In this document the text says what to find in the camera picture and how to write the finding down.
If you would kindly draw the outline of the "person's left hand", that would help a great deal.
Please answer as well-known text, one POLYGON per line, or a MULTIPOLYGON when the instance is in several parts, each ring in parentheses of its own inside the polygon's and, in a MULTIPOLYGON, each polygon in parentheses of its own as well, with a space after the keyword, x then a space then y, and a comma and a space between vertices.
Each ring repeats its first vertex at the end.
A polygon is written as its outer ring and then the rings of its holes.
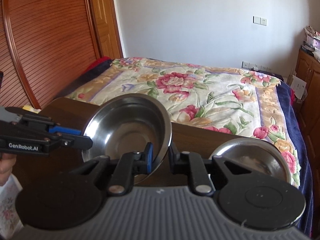
POLYGON ((4 186, 8 181, 11 173, 12 168, 16 163, 15 154, 10 153, 1 153, 1 160, 0 160, 0 186, 4 186))

